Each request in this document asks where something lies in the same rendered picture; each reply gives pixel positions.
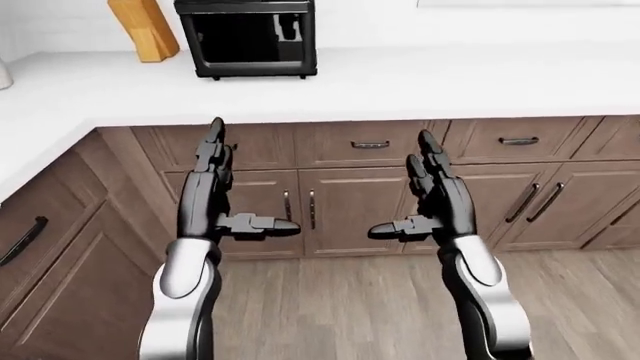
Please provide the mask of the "brown wooden cabinet door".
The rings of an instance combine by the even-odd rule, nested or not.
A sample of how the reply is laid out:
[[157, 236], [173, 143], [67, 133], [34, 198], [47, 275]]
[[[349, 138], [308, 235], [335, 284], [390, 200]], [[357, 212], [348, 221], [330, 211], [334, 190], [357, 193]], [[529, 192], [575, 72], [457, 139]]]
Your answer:
[[160, 260], [104, 203], [0, 328], [0, 360], [138, 360]]
[[[230, 215], [254, 213], [285, 219], [283, 191], [290, 192], [292, 222], [301, 223], [297, 173], [294, 170], [256, 170], [233, 172], [230, 191], [226, 192]], [[221, 239], [219, 248], [227, 260], [284, 259], [301, 257], [303, 236], [268, 237], [263, 241]]]
[[[560, 196], [536, 221], [526, 221], [552, 194], [557, 182], [565, 184]], [[615, 217], [616, 208], [638, 196], [640, 161], [563, 164], [495, 248], [500, 251], [581, 248], [606, 221]]]
[[[415, 211], [402, 167], [301, 170], [298, 173], [307, 257], [399, 254], [403, 245], [372, 240], [368, 230]], [[309, 191], [315, 190], [316, 229], [311, 230]]]
[[475, 164], [453, 167], [454, 173], [464, 180], [469, 190], [475, 207], [477, 232], [488, 247], [493, 248], [516, 224], [518, 218], [511, 224], [507, 224], [505, 218], [513, 212], [531, 184], [538, 182], [541, 185], [537, 197], [559, 167], [559, 164]]

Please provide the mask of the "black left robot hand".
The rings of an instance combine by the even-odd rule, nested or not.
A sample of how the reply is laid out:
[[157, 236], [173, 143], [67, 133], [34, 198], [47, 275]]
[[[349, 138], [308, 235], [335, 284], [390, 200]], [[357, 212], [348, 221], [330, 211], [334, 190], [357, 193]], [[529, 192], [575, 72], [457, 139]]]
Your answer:
[[216, 117], [196, 149], [196, 164], [184, 182], [178, 205], [177, 236], [220, 242], [262, 242], [268, 237], [301, 233], [300, 226], [281, 218], [253, 213], [231, 215], [228, 192], [233, 185], [233, 148], [225, 143], [224, 120]]

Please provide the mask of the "wooden knife block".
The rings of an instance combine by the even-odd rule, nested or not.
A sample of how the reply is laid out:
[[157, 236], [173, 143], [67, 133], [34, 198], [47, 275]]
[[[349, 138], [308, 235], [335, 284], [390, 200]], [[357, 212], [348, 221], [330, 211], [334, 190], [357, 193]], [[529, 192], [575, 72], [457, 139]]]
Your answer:
[[180, 48], [156, 0], [107, 0], [133, 41], [140, 62], [163, 62]]

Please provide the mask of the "brown wooden drawer front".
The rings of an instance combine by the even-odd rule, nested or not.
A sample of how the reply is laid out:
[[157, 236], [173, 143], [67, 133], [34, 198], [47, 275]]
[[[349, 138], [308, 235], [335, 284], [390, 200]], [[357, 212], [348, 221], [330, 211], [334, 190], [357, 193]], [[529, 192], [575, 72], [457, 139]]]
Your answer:
[[[583, 117], [453, 120], [444, 148], [456, 164], [564, 161], [591, 133], [596, 121]], [[538, 137], [530, 146], [504, 146], [498, 139]]]
[[66, 152], [3, 203], [0, 257], [33, 227], [37, 216], [45, 216], [49, 222], [25, 251], [7, 266], [0, 267], [0, 271], [39, 263], [104, 194], [104, 185], [80, 155]]
[[[418, 152], [417, 136], [427, 130], [442, 141], [446, 120], [313, 122], [295, 125], [295, 155], [301, 168], [393, 167]], [[354, 149], [352, 141], [381, 142], [385, 149]]]
[[[196, 149], [207, 125], [163, 125], [132, 128], [156, 170], [178, 172], [194, 168]], [[234, 148], [234, 170], [279, 170], [296, 166], [293, 126], [231, 124], [225, 143]]]
[[640, 160], [640, 115], [605, 116], [572, 158], [581, 161]]

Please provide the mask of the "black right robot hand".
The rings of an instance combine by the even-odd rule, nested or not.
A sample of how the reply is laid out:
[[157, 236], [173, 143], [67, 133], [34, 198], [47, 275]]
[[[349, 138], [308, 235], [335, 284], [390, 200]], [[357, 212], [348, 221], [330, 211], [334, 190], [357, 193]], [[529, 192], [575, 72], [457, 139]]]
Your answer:
[[444, 148], [430, 131], [418, 134], [420, 155], [408, 155], [406, 170], [417, 214], [401, 221], [378, 224], [368, 230], [374, 240], [423, 242], [437, 245], [477, 233], [473, 200], [463, 179], [453, 173]]

